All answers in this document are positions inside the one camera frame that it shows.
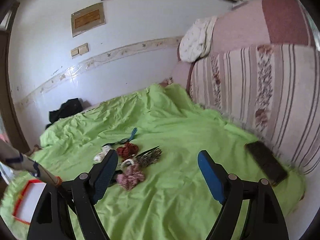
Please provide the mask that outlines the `red polka dot scrunchie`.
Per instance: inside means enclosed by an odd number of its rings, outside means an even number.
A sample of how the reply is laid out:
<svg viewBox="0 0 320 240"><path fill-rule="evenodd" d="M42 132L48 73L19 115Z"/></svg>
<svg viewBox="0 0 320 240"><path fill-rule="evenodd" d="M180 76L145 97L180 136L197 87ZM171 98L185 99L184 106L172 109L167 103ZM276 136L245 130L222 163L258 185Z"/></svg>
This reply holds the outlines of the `red polka dot scrunchie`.
<svg viewBox="0 0 320 240"><path fill-rule="evenodd" d="M117 154L122 159L128 159L131 156L137 154L139 151L139 147L135 144L132 144L130 142L127 142L124 146L117 148Z"/></svg>

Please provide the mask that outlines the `striped floral quilt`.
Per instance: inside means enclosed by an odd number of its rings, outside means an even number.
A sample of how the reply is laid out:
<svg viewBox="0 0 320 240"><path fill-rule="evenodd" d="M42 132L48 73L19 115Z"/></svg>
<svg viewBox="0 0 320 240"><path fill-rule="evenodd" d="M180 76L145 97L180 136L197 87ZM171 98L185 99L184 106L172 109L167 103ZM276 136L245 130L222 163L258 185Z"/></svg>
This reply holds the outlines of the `striped floral quilt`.
<svg viewBox="0 0 320 240"><path fill-rule="evenodd" d="M255 0L219 17L210 52L178 61L171 83L305 175L319 170L319 51L297 0Z"/></svg>

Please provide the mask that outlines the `black smartphone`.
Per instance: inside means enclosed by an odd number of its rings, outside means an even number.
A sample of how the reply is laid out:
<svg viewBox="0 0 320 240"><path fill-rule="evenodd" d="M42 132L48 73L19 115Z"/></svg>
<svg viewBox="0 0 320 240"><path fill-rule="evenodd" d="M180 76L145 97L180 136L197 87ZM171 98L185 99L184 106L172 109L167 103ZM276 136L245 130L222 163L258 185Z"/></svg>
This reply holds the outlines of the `black smartphone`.
<svg viewBox="0 0 320 240"><path fill-rule="evenodd" d="M267 176L272 186L277 186L287 178L287 171L263 142L256 141L248 143L245 145L245 149Z"/></svg>

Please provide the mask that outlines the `beige wall plaque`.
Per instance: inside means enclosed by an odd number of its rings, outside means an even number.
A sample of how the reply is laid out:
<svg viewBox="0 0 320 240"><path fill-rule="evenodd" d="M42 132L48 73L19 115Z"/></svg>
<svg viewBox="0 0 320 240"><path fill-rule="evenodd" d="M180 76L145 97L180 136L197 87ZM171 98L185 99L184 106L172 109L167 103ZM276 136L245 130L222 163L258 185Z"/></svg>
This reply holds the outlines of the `beige wall plaque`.
<svg viewBox="0 0 320 240"><path fill-rule="evenodd" d="M96 3L71 14L72 37L106 23L103 3Z"/></svg>

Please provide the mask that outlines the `red jewelry tray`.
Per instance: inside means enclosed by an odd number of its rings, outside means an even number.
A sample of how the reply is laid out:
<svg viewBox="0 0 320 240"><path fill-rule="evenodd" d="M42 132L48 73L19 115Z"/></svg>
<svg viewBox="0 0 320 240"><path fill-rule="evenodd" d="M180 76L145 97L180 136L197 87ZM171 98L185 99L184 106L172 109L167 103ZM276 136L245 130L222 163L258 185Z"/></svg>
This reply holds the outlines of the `red jewelry tray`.
<svg viewBox="0 0 320 240"><path fill-rule="evenodd" d="M20 194L14 205L12 216L15 220L29 225L35 212L37 203L45 188L46 183L38 180L29 180Z"/></svg>

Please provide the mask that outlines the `white floral pillow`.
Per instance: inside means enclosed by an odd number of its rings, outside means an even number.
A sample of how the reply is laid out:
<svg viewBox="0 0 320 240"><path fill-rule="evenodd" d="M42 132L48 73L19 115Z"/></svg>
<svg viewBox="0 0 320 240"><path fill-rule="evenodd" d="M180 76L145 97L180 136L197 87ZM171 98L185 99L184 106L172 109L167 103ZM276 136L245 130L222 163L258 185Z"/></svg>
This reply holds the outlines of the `white floral pillow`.
<svg viewBox="0 0 320 240"><path fill-rule="evenodd" d="M217 19L217 16L199 18L193 23L180 41L181 61L195 62L209 54Z"/></svg>

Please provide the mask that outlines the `green bed sheet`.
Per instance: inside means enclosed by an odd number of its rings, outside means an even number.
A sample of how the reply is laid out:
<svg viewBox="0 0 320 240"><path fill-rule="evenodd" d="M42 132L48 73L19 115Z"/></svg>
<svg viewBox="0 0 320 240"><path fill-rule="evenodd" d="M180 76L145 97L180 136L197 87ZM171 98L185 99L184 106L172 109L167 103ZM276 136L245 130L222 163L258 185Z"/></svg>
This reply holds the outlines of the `green bed sheet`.
<svg viewBox="0 0 320 240"><path fill-rule="evenodd" d="M201 150L243 180L264 178L245 150L256 137L194 104L176 84L151 85L56 122L41 135L42 149L33 159L73 180L92 168L104 144L133 129L140 151L159 147L162 155L143 170L145 180L134 189L113 185L95 205L111 239L205 239L221 205L197 165Z"/></svg>

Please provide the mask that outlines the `beige light switch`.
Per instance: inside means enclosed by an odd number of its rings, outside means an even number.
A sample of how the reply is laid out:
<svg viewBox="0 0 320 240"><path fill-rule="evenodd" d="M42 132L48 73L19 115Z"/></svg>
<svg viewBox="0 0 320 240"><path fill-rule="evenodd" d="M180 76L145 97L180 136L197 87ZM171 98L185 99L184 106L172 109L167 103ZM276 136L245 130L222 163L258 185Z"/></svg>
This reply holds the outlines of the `beige light switch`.
<svg viewBox="0 0 320 240"><path fill-rule="evenodd" d="M88 43L84 43L71 50L71 57L74 58L79 55L84 55L87 52L89 52L89 46Z"/></svg>

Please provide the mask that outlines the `white dotted scrunchie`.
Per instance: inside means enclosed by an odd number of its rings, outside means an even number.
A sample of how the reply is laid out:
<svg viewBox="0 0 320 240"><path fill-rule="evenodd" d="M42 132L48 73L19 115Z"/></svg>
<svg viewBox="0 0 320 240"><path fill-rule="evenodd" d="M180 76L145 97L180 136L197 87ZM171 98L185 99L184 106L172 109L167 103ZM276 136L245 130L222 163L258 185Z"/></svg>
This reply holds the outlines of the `white dotted scrunchie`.
<svg viewBox="0 0 320 240"><path fill-rule="evenodd" d="M103 161L104 157L108 154L108 152L112 149L110 145L103 146L100 153L98 153L94 158L95 163L100 163Z"/></svg>

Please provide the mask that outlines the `black clothing pile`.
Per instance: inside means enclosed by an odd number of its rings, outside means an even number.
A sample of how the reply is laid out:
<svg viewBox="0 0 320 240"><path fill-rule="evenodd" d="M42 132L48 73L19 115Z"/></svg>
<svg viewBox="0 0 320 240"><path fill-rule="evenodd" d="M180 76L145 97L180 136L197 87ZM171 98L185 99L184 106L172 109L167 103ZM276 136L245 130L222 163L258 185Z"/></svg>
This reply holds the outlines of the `black clothing pile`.
<svg viewBox="0 0 320 240"><path fill-rule="evenodd" d="M69 99L59 109L49 112L49 124L46 125L46 129L58 120L76 115L82 111L83 107L78 98Z"/></svg>

